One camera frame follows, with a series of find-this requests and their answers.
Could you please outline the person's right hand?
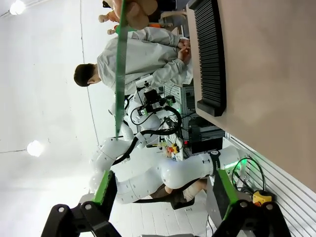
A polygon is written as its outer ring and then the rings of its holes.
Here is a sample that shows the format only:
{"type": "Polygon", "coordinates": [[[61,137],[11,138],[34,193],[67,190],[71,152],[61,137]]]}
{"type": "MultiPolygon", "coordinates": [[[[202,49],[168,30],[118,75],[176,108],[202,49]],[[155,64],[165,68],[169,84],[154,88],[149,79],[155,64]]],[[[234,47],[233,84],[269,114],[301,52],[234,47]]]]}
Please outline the person's right hand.
{"type": "Polygon", "coordinates": [[[149,16],[158,8],[156,0],[126,0],[124,16],[129,26],[141,30],[148,26],[149,16]]]}

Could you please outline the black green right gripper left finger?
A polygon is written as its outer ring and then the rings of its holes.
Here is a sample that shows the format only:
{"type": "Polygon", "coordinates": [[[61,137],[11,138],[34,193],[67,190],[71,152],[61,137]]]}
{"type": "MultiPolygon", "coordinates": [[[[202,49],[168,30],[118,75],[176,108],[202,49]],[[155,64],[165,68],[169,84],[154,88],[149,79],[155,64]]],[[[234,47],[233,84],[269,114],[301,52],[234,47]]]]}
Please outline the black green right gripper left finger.
{"type": "Polygon", "coordinates": [[[90,232],[95,237],[119,237],[120,233],[109,222],[117,194],[114,172],[105,171],[92,200],[69,208],[65,204],[52,207],[42,231],[43,237],[78,237],[90,232]]]}

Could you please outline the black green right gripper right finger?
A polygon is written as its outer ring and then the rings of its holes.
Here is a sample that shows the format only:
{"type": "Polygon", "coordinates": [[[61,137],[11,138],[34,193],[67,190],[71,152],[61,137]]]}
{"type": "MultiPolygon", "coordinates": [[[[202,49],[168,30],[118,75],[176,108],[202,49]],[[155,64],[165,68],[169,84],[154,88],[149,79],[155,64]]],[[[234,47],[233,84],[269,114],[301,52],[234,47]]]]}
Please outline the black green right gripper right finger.
{"type": "Polygon", "coordinates": [[[236,237],[240,231],[251,231],[256,237],[291,236],[277,203],[239,199],[224,170],[215,172],[213,192],[222,218],[214,237],[236,237]]]}

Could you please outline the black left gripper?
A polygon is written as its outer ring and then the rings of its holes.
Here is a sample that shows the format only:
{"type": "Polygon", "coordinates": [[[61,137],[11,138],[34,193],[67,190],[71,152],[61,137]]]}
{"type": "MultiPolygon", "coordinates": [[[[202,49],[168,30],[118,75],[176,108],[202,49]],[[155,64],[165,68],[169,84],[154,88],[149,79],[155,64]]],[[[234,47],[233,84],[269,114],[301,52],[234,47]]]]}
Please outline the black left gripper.
{"type": "Polygon", "coordinates": [[[167,95],[164,97],[166,101],[164,104],[162,102],[162,97],[157,93],[156,90],[149,90],[144,93],[144,107],[143,111],[145,113],[153,113],[162,110],[162,106],[173,107],[176,102],[175,97],[172,95],[167,95]]]}

